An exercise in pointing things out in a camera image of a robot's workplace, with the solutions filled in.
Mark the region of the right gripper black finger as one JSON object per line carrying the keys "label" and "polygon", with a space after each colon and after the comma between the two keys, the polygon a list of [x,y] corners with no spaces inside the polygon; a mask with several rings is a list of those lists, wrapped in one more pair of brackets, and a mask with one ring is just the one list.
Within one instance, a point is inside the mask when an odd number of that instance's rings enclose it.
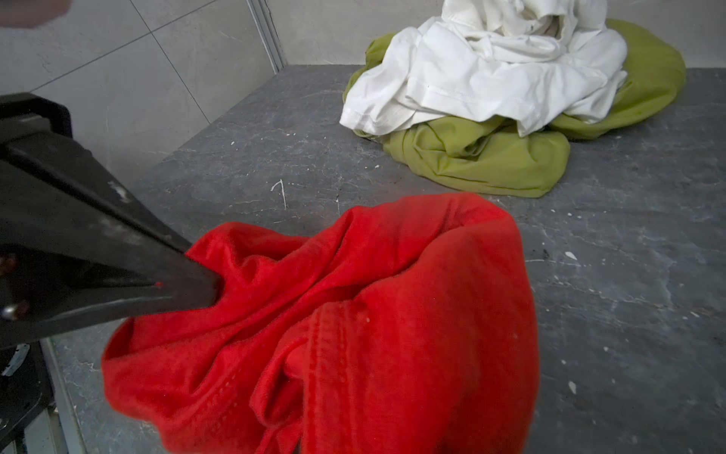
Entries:
{"label": "right gripper black finger", "polygon": [[220,277],[74,139],[64,106],[1,98],[1,345],[209,308]]}

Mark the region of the red cloth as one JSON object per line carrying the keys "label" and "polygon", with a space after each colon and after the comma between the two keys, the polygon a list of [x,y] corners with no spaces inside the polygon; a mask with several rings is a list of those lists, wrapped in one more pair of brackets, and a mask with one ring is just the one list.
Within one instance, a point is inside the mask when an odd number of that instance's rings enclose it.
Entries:
{"label": "red cloth", "polygon": [[188,256],[211,308],[129,319],[110,405],[174,453],[519,453],[536,311],[510,214],[475,194],[355,207],[311,238],[230,222]]}

